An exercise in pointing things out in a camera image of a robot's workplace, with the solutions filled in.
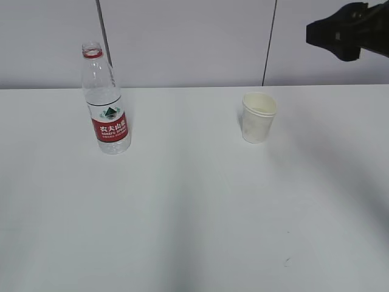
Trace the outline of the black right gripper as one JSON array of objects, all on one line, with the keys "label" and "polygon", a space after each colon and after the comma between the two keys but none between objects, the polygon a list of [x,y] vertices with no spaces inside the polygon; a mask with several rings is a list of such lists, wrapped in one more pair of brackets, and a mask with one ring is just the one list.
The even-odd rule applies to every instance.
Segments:
[{"label": "black right gripper", "polygon": [[[360,19],[356,45],[353,25]],[[308,24],[306,43],[325,49],[345,62],[358,60],[361,48],[388,57],[388,1],[372,7],[366,2],[344,5],[331,16]]]}]

